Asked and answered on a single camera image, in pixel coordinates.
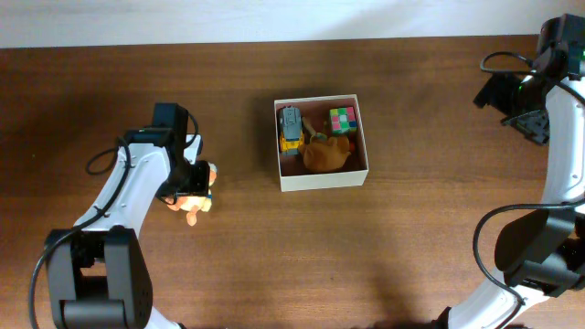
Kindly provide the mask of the yellow wooden rattle drum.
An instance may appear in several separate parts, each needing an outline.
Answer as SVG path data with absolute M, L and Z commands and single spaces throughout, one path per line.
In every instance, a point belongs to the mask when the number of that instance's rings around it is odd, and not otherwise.
M 319 133 L 315 130 L 315 128 L 311 125 L 310 120 L 307 117 L 302 117 L 303 127 L 304 129 L 310 134 L 310 142 L 326 142 L 328 137 L 324 133 Z

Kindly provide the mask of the yellow plush duck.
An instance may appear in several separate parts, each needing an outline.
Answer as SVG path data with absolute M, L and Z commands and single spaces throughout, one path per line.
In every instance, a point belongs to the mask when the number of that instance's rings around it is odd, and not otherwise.
M 186 221 L 191 227 L 197 223 L 198 212 L 208 212 L 211 209 L 212 192 L 210 188 L 218 176 L 218 169 L 213 163 L 197 161 L 196 167 L 203 167 L 208 170 L 207 192 L 203 196 L 173 196 L 164 198 L 164 201 L 171 210 L 184 210 L 186 212 Z

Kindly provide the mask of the yellow grey toy truck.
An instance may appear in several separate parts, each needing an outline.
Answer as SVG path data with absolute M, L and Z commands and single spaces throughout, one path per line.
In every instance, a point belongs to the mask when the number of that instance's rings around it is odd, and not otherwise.
M 279 114 L 280 151 L 284 155 L 296 155 L 304 144 L 301 112 L 296 107 L 284 107 Z

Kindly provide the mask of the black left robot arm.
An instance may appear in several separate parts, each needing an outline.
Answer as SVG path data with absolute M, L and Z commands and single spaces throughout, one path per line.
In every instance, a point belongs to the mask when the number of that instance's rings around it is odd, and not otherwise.
M 187 213 L 209 210 L 217 168 L 199 159 L 197 121 L 177 103 L 158 103 L 152 122 L 130 130 L 111 152 L 110 177 L 72 228 L 46 238 L 45 268 L 58 328 L 176 328 L 153 305 L 153 284 L 139 243 L 154 199 Z

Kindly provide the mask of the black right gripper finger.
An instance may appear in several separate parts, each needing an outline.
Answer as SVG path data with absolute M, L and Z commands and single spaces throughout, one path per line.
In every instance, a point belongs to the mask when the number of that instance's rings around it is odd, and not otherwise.
M 493 74 L 473 99 L 478 108 L 489 105 L 503 114 L 516 110 L 516 95 L 521 79 L 512 74 Z
M 529 111 L 516 116 L 505 117 L 501 123 L 522 133 L 526 139 L 537 145 L 546 145 L 550 138 L 548 114 L 545 111 Z

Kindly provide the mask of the multicoloured puzzle cube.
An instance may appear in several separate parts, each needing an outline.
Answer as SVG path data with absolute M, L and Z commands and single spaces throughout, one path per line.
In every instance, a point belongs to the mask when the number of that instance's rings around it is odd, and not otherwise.
M 357 131 L 355 109 L 353 107 L 331 109 L 329 111 L 329 124 L 333 135 L 355 133 Z

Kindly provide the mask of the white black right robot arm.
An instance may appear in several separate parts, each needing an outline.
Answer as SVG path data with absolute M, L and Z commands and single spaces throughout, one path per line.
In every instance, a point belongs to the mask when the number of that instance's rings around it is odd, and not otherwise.
M 548 147 L 537 204 L 485 214 L 473 234 L 484 282 L 446 308 L 432 328 L 509 328 L 536 304 L 584 287 L 584 19 L 564 14 L 543 24 L 526 71 L 489 69 L 474 98 L 504 114 L 503 125 Z

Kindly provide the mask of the brown plush toy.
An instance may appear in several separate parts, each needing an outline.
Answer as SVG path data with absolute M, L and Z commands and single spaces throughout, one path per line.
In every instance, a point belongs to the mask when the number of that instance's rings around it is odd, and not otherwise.
M 342 135 L 326 141 L 317 139 L 299 147 L 303 164 L 312 173 L 329 173 L 340 169 L 351 155 L 349 139 Z

